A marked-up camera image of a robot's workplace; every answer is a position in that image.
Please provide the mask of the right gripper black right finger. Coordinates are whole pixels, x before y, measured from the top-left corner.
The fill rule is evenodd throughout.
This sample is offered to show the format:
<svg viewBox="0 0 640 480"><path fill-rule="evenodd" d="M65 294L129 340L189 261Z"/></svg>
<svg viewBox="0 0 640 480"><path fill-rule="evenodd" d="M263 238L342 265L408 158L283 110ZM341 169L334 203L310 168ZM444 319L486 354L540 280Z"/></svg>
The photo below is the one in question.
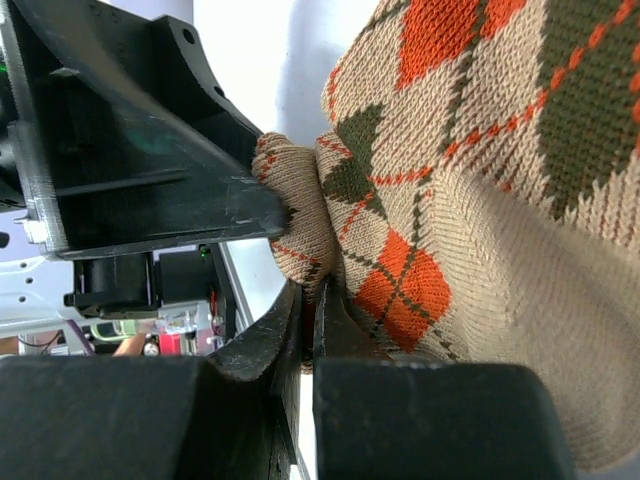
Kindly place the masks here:
<svg viewBox="0 0 640 480"><path fill-rule="evenodd" d="M530 369L394 360L318 294L313 413L322 479L572 479L558 415Z"/></svg>

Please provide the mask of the beige orange argyle sock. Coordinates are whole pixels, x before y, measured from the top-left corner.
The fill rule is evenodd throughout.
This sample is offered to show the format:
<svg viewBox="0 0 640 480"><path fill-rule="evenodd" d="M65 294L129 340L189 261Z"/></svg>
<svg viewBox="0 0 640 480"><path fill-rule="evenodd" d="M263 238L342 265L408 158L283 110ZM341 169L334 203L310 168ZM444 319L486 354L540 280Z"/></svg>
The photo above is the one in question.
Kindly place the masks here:
<svg viewBox="0 0 640 480"><path fill-rule="evenodd" d="M636 456L638 3L382 1L322 103L252 163L283 274L390 354L531 368L579 470Z"/></svg>

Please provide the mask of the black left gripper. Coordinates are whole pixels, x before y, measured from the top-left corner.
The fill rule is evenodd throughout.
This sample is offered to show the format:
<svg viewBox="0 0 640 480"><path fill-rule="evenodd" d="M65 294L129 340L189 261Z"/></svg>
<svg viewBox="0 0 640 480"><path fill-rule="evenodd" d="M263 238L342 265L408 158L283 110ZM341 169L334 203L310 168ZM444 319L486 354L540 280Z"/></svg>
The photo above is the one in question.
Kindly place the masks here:
<svg viewBox="0 0 640 480"><path fill-rule="evenodd" d="M208 301L217 249L149 251L285 230L250 171L259 135L193 26L100 1L2 3L1 208L24 212L45 255L78 260L64 305L82 317Z"/></svg>

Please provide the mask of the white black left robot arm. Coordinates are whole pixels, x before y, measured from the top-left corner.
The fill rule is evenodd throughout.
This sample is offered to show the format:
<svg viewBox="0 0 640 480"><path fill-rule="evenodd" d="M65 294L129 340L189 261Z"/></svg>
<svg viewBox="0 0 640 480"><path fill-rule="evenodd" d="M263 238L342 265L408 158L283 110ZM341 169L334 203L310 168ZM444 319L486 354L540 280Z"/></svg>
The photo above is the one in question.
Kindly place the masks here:
<svg viewBox="0 0 640 480"><path fill-rule="evenodd" d="M197 30L100 1L1 5L1 209L36 256L1 262L1 332L134 318L227 285L218 247L269 238L259 130Z"/></svg>

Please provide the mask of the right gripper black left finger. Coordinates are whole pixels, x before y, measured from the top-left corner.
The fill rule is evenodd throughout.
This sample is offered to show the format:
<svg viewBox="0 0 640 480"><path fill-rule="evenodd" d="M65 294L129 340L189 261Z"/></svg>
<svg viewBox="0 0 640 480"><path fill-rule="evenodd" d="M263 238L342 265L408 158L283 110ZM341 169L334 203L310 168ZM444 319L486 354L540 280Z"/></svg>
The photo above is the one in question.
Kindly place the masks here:
<svg viewBox="0 0 640 480"><path fill-rule="evenodd" d="M1 363L5 479L285 479L296 461L301 290L208 357Z"/></svg>

